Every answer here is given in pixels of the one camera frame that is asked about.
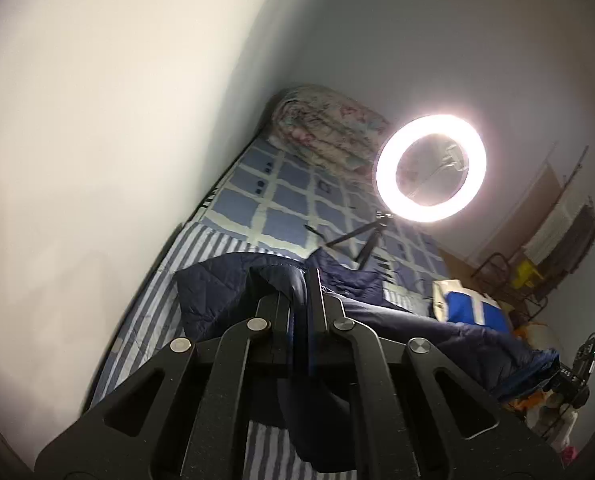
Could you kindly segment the navy quilted puffer jacket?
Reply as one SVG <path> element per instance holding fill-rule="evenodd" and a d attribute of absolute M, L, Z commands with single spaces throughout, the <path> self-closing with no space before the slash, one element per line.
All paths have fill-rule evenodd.
<path fill-rule="evenodd" d="M 534 392 L 539 386 L 546 385 L 547 379 L 552 378 L 560 364 L 555 350 L 531 349 L 510 334 L 481 326 L 439 322 L 398 309 L 380 296 L 379 278 L 373 278 L 370 272 L 350 271 L 338 266 L 334 260 L 333 263 L 317 263 L 315 254 L 312 256 L 301 269 L 281 263 L 251 266 L 239 304 L 220 321 L 222 333 L 211 339 L 222 336 L 230 326 L 252 316 L 258 301 L 265 296 L 281 292 L 291 301 L 306 301 L 306 273 L 317 268 L 322 290 L 326 289 L 342 301 L 349 318 L 369 326 L 378 336 L 399 344 L 407 344 L 415 337 L 427 339 L 498 402 Z M 404 372 L 398 371 L 397 366 L 394 370 L 395 387 L 412 388 L 404 415 L 410 415 L 412 446 L 419 460 L 421 478 L 431 479 L 433 474 L 446 474 L 447 456 L 438 448 L 441 438 L 437 428 L 430 420 L 422 420 L 430 417 L 429 407 L 421 400 L 413 400 L 414 396 L 420 396 L 421 390 L 419 382 L 406 378 L 412 372 L 410 363 L 406 364 Z M 522 451 L 512 451 L 507 442 L 495 450 L 491 448 L 485 457 L 496 460 L 507 458 L 510 466 L 520 469 L 523 474 L 527 474 L 529 466 L 537 467 L 534 458 L 547 458 L 549 470 L 553 472 L 541 472 L 535 478 L 559 478 L 563 467 L 555 451 L 526 426 L 522 436 L 529 436 L 529 442 L 522 444 Z"/>

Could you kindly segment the black metal clothes rack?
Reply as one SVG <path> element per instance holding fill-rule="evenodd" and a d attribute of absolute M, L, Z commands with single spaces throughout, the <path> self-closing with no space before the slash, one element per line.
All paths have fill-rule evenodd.
<path fill-rule="evenodd" d="M 547 308 L 559 274 L 551 255 L 577 215 L 593 206 L 592 200 L 575 190 L 588 152 L 583 148 L 563 182 L 549 165 L 545 167 L 470 275 L 481 292 L 513 307 L 515 327 L 531 322 Z"/>

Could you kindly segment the yellow box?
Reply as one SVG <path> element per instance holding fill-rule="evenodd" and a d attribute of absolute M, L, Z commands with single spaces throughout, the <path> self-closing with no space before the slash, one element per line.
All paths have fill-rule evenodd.
<path fill-rule="evenodd" d="M 523 259 L 515 266 L 510 284 L 514 289 L 535 288 L 542 281 L 544 278 L 535 264 Z"/>

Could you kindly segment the dark hanging garment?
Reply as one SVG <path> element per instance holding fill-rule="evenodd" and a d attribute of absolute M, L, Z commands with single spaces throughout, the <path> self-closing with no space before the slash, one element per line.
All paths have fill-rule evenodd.
<path fill-rule="evenodd" d="M 540 263 L 538 270 L 544 276 L 572 273 L 586 257 L 595 242 L 595 206 L 582 206 L 570 229 L 555 249 Z"/>

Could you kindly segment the striped blue white sheet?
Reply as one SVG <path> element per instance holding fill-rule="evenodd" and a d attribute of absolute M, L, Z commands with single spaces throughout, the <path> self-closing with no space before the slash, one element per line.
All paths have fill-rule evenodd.
<path fill-rule="evenodd" d="M 100 402 L 173 339 L 201 341 L 220 335 L 220 321 L 239 304 L 250 267 L 268 263 L 303 266 L 301 258 L 283 250 L 253 246 L 200 223 L 185 226 L 130 306 L 89 404 Z M 265 386 L 248 422 L 244 477 L 355 479 L 357 471 L 347 465 L 326 471 L 296 451 L 277 389 Z"/>

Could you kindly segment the folded blue white jacket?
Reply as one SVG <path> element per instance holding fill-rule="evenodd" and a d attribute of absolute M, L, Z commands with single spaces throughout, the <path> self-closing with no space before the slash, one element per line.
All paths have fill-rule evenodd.
<path fill-rule="evenodd" d="M 463 287 L 459 280 L 434 281 L 432 290 L 432 313 L 438 321 L 511 333 L 505 311 L 490 296 Z"/>

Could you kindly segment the white striped hanging towel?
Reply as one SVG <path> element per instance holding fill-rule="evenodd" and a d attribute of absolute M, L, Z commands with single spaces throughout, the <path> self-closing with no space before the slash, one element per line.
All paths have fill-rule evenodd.
<path fill-rule="evenodd" d="M 585 195 L 562 197 L 553 206 L 536 233 L 523 245 L 523 254 L 534 264 L 542 263 L 563 240 L 587 203 Z"/>

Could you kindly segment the black light tripod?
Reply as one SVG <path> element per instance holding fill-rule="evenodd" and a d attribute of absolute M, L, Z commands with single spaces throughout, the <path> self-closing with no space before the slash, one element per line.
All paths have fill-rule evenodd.
<path fill-rule="evenodd" d="M 393 220 L 393 214 L 389 214 L 385 211 L 378 211 L 375 214 L 375 220 L 372 222 L 363 224 L 354 231 L 339 236 L 334 240 L 327 240 L 325 235 L 318 232 L 315 228 L 309 226 L 308 224 L 305 224 L 304 228 L 307 229 L 307 231 L 311 234 L 315 234 L 317 237 L 323 240 L 325 242 L 323 246 L 325 246 L 327 249 L 335 250 L 336 252 L 341 252 L 342 245 L 349 240 L 358 238 L 363 234 L 368 234 L 368 238 L 366 242 L 363 243 L 363 246 L 360 247 L 359 252 L 357 252 L 355 256 L 351 257 L 354 263 L 354 269 L 363 270 L 366 268 L 373 251 L 378 246 L 384 231 L 393 223 Z"/>

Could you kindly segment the phone holder clip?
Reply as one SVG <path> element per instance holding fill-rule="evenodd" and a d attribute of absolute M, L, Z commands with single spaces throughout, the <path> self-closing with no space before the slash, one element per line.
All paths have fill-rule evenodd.
<path fill-rule="evenodd" d="M 453 169 L 458 172 L 464 172 L 469 168 L 468 156 L 462 151 L 462 147 L 454 142 L 449 142 L 444 146 L 441 162 L 443 168 Z"/>

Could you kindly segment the blue checkered bed sheet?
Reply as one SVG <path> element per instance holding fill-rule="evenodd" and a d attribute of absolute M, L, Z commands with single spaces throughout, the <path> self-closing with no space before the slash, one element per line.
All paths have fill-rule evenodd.
<path fill-rule="evenodd" d="M 274 148 L 253 141 L 218 181 L 194 221 L 294 259 L 374 222 L 381 203 L 355 183 Z M 385 296 L 413 309 L 404 299 L 432 296 L 433 283 L 447 278 L 433 238 L 394 219 L 380 235 L 368 270 L 383 278 Z"/>

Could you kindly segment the rolled floral quilt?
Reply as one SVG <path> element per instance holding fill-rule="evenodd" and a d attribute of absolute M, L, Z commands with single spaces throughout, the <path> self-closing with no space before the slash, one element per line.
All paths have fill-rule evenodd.
<path fill-rule="evenodd" d="M 277 103 L 266 140 L 347 180 L 369 181 L 392 126 L 382 115 L 317 84 L 293 87 Z"/>

